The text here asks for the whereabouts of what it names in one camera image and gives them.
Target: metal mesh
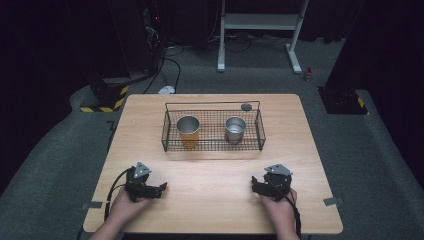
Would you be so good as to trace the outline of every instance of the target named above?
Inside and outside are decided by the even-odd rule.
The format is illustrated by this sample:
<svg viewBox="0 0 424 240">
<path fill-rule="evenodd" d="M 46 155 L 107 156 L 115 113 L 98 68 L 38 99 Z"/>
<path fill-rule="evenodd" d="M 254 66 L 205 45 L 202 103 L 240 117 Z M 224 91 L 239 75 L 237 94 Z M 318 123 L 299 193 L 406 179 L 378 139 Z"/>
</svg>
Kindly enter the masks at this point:
<svg viewBox="0 0 424 240">
<path fill-rule="evenodd" d="M 195 148 L 186 149 L 178 130 L 180 117 L 191 115 L 200 122 L 199 140 Z M 243 138 L 238 144 L 230 144 L 225 136 L 225 121 L 233 116 L 246 122 Z M 243 110 L 167 110 L 162 132 L 165 151 L 246 151 L 262 150 L 265 144 L 261 112 L 259 109 Z"/>
</svg>

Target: person's right hand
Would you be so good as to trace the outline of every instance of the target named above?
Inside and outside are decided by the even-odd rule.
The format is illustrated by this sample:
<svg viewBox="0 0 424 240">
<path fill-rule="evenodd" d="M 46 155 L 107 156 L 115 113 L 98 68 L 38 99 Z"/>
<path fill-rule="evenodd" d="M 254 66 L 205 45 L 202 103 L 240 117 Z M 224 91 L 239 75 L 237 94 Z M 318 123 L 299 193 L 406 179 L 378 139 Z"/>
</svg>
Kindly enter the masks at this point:
<svg viewBox="0 0 424 240">
<path fill-rule="evenodd" d="M 287 197 L 293 202 L 296 203 L 297 192 L 293 189 L 290 189 L 291 194 L 287 194 Z M 265 206 L 265 209 L 268 213 L 269 218 L 271 219 L 272 224 L 275 227 L 277 237 L 279 240 L 291 240 L 299 239 L 296 235 L 295 228 L 295 217 L 294 209 L 292 205 L 283 198 L 278 202 L 275 202 L 273 199 L 259 195 L 262 204 Z"/>
</svg>

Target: gray carpet floor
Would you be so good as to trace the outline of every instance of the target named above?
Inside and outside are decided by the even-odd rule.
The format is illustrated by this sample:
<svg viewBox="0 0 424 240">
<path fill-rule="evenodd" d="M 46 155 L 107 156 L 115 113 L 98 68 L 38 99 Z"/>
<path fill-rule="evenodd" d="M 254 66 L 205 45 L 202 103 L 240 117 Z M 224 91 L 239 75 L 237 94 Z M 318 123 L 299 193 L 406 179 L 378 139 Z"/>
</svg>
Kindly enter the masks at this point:
<svg viewBox="0 0 424 240">
<path fill-rule="evenodd" d="M 167 57 L 181 66 L 177 94 L 299 95 L 330 187 L 335 197 L 344 200 L 338 206 L 343 232 L 311 238 L 423 239 L 423 190 L 391 140 L 368 92 L 357 93 L 369 115 L 329 115 L 322 104 L 317 86 L 325 85 L 343 41 L 298 42 L 296 54 L 303 68 L 312 68 L 311 81 L 293 73 L 282 44 L 262 46 L 266 41 L 255 41 L 240 53 L 229 50 L 241 51 L 246 45 L 227 44 L 224 73 L 216 70 L 217 50 L 213 47 L 169 49 Z M 177 66 L 165 61 L 162 70 L 169 85 L 174 85 Z M 149 81 L 131 85 L 128 95 L 141 94 Z M 157 94 L 164 86 L 159 76 L 147 94 Z M 111 129 L 122 111 L 80 112 L 79 104 L 88 91 L 88 86 L 84 87 L 71 97 L 72 113 L 38 143 L 2 195 L 0 239 L 77 239 L 86 215 L 83 204 L 91 200 L 107 156 Z M 81 239 L 89 236 L 82 232 Z"/>
</svg>

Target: wooden table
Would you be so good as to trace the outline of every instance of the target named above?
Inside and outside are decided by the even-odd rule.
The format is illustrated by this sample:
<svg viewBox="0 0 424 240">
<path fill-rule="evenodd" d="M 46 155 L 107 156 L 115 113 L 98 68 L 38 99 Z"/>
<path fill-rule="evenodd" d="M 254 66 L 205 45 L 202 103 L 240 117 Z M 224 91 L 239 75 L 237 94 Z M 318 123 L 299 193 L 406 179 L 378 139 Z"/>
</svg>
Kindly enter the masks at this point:
<svg viewBox="0 0 424 240">
<path fill-rule="evenodd" d="M 260 101 L 266 134 L 262 151 L 164 151 L 165 103 L 227 101 Z M 137 161 L 152 169 L 148 185 L 168 182 L 168 188 L 124 232 L 273 233 L 259 197 L 251 191 L 251 177 L 263 182 L 264 168 L 277 163 L 293 172 L 302 233 L 337 234 L 343 229 L 337 207 L 323 202 L 333 195 L 294 94 L 131 95 L 92 200 L 105 202 L 116 177 Z M 103 223 L 104 205 L 88 210 L 85 231 L 94 232 Z"/>
</svg>

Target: wire basket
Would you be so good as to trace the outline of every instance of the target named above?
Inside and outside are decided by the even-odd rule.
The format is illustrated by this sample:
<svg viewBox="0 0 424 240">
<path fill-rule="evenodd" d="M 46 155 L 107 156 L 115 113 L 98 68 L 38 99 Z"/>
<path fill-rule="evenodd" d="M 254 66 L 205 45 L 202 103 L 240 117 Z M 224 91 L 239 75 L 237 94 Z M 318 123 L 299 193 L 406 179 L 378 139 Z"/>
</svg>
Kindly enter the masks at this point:
<svg viewBox="0 0 424 240">
<path fill-rule="evenodd" d="M 249 102 L 201 102 L 166 103 L 162 132 L 162 145 L 166 151 L 252 151 L 262 150 L 265 144 L 259 101 Z M 177 121 L 191 115 L 200 122 L 196 147 L 185 148 L 177 130 Z M 233 116 L 241 117 L 246 128 L 241 141 L 228 142 L 225 136 L 225 121 Z"/>
</svg>

